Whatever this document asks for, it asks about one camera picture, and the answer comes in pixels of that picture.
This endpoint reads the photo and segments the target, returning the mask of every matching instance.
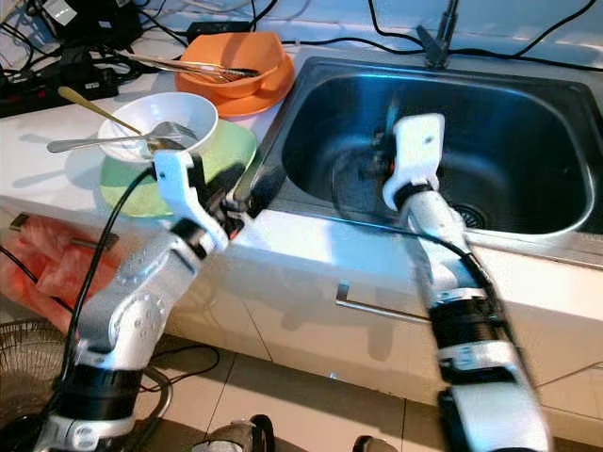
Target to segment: sink basin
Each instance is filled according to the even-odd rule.
[[[360,174],[394,152],[386,134],[391,105],[396,118],[445,116],[440,192],[470,236],[481,234],[475,241],[490,235],[491,244],[542,244],[571,232],[603,233],[603,127],[586,86],[322,57],[306,61],[260,146],[257,204],[394,224],[396,213],[380,196],[383,172]]]

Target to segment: white countertop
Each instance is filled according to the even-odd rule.
[[[164,41],[166,48],[171,47]],[[333,49],[288,49],[294,57],[296,71],[310,55],[343,56],[354,59],[387,61],[402,65],[420,65],[421,56],[390,56],[382,52]],[[165,55],[173,56],[170,51]],[[475,58],[454,58],[451,69],[479,70],[494,73],[563,78],[588,84],[600,109],[603,109],[603,76],[597,73],[579,73],[529,63],[489,61]],[[95,101],[113,111],[138,97],[160,91],[174,90],[171,73],[143,75],[135,82],[120,88],[114,99]],[[235,120],[255,132],[258,140],[269,128],[280,105],[256,116]],[[104,119],[78,105],[67,105],[0,120],[0,202],[25,211],[85,224],[102,224],[110,209],[100,197],[98,181],[104,155],[98,148],[70,153],[50,154],[45,144],[54,139],[93,137]],[[150,219],[120,217],[118,231],[127,225],[155,228]],[[292,240],[292,225],[311,240]],[[373,254],[391,253],[383,237],[376,239],[349,226],[320,218],[301,217],[275,211],[265,211],[236,239],[229,250],[233,255],[253,259],[265,255],[270,259],[296,259],[305,265],[323,265],[341,268],[353,259],[336,260],[330,244],[337,237],[346,243],[358,243],[357,254],[362,261],[367,247]],[[527,304],[569,315],[578,315],[603,321],[603,271],[581,266],[555,263],[538,258],[511,254],[498,250],[478,249],[477,254],[497,281],[502,297],[514,303]],[[406,259],[401,255],[400,261]],[[399,274],[389,264],[367,269],[375,273],[377,281],[393,281]]]

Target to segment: cabinet door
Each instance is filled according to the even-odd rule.
[[[269,360],[242,301],[225,289],[235,278],[228,262],[216,254],[171,311],[166,332]]]
[[[405,304],[402,295],[366,285],[360,290],[354,281],[291,266],[242,259],[233,266],[228,290],[248,306],[273,361],[434,403],[442,383],[430,325],[415,323],[414,315],[411,323],[353,309],[384,304],[391,310],[395,297]],[[350,287],[352,309],[335,302],[341,283]],[[362,294],[367,297],[358,299]]]

